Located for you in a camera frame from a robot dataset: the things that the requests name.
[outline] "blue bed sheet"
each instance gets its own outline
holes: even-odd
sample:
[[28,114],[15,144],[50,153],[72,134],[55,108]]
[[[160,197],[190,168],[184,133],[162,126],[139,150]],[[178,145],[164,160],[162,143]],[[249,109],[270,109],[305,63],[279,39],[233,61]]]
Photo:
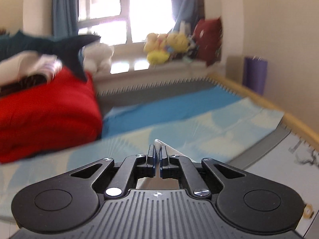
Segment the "blue bed sheet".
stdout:
[[102,138],[159,123],[185,120],[216,110],[242,99],[221,87],[175,96],[149,104],[140,104],[127,110],[121,108],[107,115],[103,121]]

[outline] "white teddy bear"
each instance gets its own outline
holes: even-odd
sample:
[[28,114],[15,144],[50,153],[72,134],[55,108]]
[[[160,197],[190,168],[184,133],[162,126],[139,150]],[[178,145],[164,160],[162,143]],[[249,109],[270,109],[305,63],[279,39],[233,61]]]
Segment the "white teddy bear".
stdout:
[[94,42],[85,46],[83,51],[84,69],[91,74],[96,74],[97,72],[110,74],[113,53],[113,46],[108,46],[100,42]]

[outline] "circular cap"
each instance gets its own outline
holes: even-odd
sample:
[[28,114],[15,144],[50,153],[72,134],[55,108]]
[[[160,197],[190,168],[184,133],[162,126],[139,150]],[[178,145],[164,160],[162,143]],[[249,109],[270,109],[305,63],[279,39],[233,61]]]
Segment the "circular cap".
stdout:
[[109,188],[105,191],[105,193],[109,196],[118,196],[122,193],[122,190],[120,188]]
[[196,189],[194,190],[194,194],[199,197],[208,196],[210,191],[208,189]]
[[276,193],[266,190],[250,191],[245,195],[244,201],[247,206],[258,211],[272,211],[281,204]]
[[36,196],[34,203],[39,209],[57,211],[67,207],[72,201],[72,196],[62,190],[43,191]]

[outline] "pillow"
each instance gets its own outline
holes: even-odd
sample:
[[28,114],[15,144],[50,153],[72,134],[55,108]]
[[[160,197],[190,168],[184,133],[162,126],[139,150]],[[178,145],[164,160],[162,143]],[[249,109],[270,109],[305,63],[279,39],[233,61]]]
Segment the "pillow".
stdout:
[[13,37],[0,40],[0,62],[22,51],[36,51],[40,54],[56,55],[74,76],[87,81],[82,64],[79,61],[79,51],[85,45],[100,39],[96,35],[78,35],[61,40],[32,37],[18,31]]
[[200,20],[194,30],[193,39],[199,46],[197,58],[211,65],[220,60],[222,25],[221,19]]

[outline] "window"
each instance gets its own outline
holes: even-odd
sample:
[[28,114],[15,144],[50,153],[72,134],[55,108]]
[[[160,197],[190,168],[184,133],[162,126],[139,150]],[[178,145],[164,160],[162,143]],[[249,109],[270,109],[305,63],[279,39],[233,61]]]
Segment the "window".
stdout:
[[142,42],[174,24],[171,0],[79,0],[79,33],[97,33],[108,45]]

